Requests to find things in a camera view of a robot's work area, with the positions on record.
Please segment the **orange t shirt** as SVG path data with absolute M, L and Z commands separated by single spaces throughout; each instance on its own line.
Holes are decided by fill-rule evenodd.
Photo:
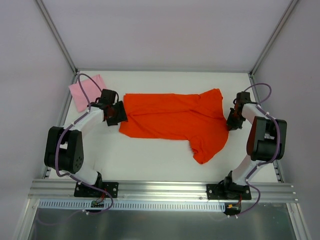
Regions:
M 217 88 L 200 94 L 127 93 L 123 102 L 128 120 L 120 124 L 120 133 L 188 141 L 199 164 L 210 161 L 228 141 L 223 96 Z

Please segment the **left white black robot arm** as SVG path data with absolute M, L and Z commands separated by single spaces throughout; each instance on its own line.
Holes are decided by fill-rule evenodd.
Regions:
M 63 127 L 53 126 L 47 135 L 44 164 L 59 177 L 70 177 L 85 185 L 93 197 L 103 191 L 102 175 L 84 163 L 83 138 L 105 122 L 116 126 L 128 120 L 123 101 L 114 90 L 103 89 L 100 97 L 90 102 L 84 114 Z

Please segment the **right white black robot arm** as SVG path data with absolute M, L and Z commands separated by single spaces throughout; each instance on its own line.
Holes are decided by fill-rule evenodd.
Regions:
M 274 118 L 264 111 L 258 103 L 251 101 L 250 93 L 237 93 L 234 107 L 230 109 L 226 121 L 227 129 L 234 131 L 249 121 L 251 129 L 246 143 L 246 156 L 240 165 L 228 175 L 229 182 L 222 185 L 221 192 L 232 199 L 240 192 L 256 172 L 275 160 L 280 160 L 285 152 L 287 122 Z

